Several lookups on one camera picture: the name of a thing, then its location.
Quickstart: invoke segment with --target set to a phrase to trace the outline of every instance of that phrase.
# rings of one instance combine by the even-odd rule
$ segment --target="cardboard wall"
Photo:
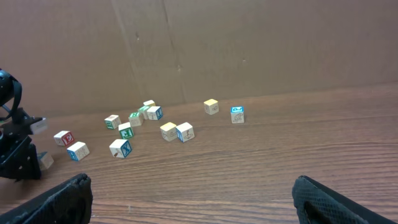
[[[394,0],[4,0],[0,67],[40,116],[398,80]]]

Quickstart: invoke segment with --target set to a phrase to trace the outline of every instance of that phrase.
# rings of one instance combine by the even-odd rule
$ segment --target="wooden table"
[[[238,105],[246,122],[231,124]],[[85,172],[92,223],[297,223],[291,190],[307,175],[398,222],[398,83],[223,100],[213,116],[203,103],[165,107],[160,121],[134,128],[127,159],[113,158],[119,133],[103,120],[127,122],[135,110],[50,118],[34,142],[54,165],[40,181],[1,179],[0,211]],[[159,127],[169,121],[189,122],[196,137],[163,140]],[[52,139],[61,130],[90,155],[72,161]]]

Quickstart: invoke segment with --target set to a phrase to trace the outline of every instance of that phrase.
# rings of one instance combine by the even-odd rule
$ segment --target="wooden block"
[[[148,118],[151,120],[158,120],[163,117],[162,108],[159,106],[151,106],[151,108],[149,108],[147,112]]]
[[[156,106],[155,101],[148,100],[144,102],[144,106]]]
[[[205,104],[205,112],[213,115],[219,111],[218,109],[218,101],[210,99],[204,102]]]
[[[132,127],[140,126],[144,122],[144,115],[140,112],[131,113],[129,121]]]
[[[244,123],[244,109],[243,106],[231,107],[231,121],[233,124]]]
[[[166,141],[172,141],[177,138],[177,129],[175,128],[177,125],[169,122],[160,127],[160,132],[162,133],[163,138]]]
[[[148,119],[148,112],[147,110],[150,108],[150,106],[143,106],[142,108],[138,109],[138,112],[142,113],[144,115],[144,119]]]
[[[86,157],[90,152],[87,148],[86,143],[76,142],[67,149],[69,156],[74,161],[80,161]]]
[[[108,129],[116,129],[121,123],[119,115],[111,115],[105,118],[105,125]]]
[[[119,133],[123,139],[129,139],[134,136],[130,122],[119,125]]]
[[[37,161],[39,162],[40,170],[46,170],[54,163],[54,160],[48,152],[38,153]]]
[[[117,139],[110,146],[112,156],[117,158],[126,158],[132,151],[129,140]]]
[[[47,129],[47,120],[45,118],[43,118],[43,120],[39,122],[31,124],[30,126],[30,130],[32,131],[33,134],[40,134],[46,129]]]
[[[188,122],[178,125],[175,127],[177,130],[177,137],[181,142],[186,142],[195,137],[195,133],[193,133],[193,127]]]
[[[70,131],[61,131],[54,136],[54,140],[59,146],[67,146],[72,143],[75,138]]]

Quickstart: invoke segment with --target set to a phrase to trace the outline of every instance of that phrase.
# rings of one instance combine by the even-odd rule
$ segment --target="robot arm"
[[[36,147],[30,134],[47,129],[45,118],[31,118],[18,108],[22,98],[22,85],[12,75],[0,69],[0,106],[9,114],[0,118],[12,121],[0,126],[0,177],[10,179],[39,179],[41,171],[37,162]],[[12,108],[5,105],[14,99]]]

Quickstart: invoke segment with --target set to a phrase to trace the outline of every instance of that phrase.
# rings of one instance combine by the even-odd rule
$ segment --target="block with red border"
[[[54,136],[54,140],[59,146],[67,146],[72,143],[75,138],[70,131],[61,131]]]

